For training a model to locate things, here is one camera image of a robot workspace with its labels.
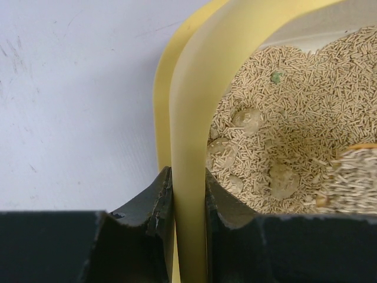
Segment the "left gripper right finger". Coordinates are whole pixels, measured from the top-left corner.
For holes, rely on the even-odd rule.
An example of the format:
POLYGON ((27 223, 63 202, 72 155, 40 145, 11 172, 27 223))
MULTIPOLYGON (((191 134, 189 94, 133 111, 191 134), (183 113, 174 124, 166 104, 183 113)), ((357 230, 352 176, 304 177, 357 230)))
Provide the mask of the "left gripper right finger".
POLYGON ((262 215, 206 174, 210 282, 375 282, 371 215, 262 215))

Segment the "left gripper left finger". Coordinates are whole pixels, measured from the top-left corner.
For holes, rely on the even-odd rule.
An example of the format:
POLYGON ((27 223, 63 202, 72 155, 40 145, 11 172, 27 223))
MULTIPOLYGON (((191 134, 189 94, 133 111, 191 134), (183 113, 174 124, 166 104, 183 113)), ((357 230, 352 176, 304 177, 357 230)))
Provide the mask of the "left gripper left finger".
POLYGON ((170 282, 171 169, 114 210, 1 212, 2 282, 170 282))

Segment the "yellow litter scoop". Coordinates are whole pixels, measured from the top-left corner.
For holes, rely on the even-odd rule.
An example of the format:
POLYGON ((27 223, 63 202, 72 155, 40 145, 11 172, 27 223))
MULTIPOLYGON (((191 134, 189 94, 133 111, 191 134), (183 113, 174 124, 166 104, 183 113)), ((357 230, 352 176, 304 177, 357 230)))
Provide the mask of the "yellow litter scoop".
POLYGON ((376 215, 375 143, 348 147, 331 162, 315 207, 321 213, 376 215))

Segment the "yellow litter box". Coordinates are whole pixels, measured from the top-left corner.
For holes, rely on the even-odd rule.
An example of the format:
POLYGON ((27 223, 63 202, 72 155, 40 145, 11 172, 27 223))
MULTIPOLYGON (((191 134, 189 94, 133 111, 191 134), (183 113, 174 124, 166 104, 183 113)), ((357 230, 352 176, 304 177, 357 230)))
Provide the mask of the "yellow litter box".
POLYGON ((170 166, 173 173, 178 245, 175 282, 210 282, 208 135, 218 103, 241 66, 268 46, 316 51, 346 33, 371 26, 376 28, 375 1, 211 1, 173 35, 155 76, 154 118, 158 165, 170 166))

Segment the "litter clump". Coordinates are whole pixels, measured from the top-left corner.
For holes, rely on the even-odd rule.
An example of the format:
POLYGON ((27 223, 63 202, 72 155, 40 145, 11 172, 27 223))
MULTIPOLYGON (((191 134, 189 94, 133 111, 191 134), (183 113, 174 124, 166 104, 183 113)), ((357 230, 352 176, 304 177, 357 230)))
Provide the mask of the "litter clump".
POLYGON ((239 194, 243 190, 243 181, 241 178, 235 176, 235 175, 230 175, 229 176, 229 183, 230 183, 230 190, 235 193, 239 194))
POLYGON ((232 123, 236 127, 241 127, 246 136, 256 134, 259 127, 262 125, 262 121, 262 112, 256 108, 240 110, 232 118, 232 123))
POLYGON ((230 168, 238 150, 238 145, 225 137, 215 139, 207 146, 206 167, 211 170, 230 168))
POLYGON ((287 199, 299 188, 300 176, 286 164, 276 163, 270 169, 271 195, 279 200, 287 199))

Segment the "cat litter sand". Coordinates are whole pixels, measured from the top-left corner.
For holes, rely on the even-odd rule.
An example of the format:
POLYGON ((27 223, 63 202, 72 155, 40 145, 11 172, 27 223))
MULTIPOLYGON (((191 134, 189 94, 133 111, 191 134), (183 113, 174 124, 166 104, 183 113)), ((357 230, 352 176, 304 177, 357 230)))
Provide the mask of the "cat litter sand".
POLYGON ((347 147, 376 142, 376 28, 304 52, 268 46, 241 66, 213 116, 208 142, 225 137, 238 145, 233 165, 209 171, 232 195, 259 213, 316 213, 326 169, 347 147), (240 110, 262 112, 256 134, 232 123, 240 110), (300 176, 291 197, 274 198, 270 169, 286 164, 300 176), (229 176, 243 181, 230 190, 229 176))

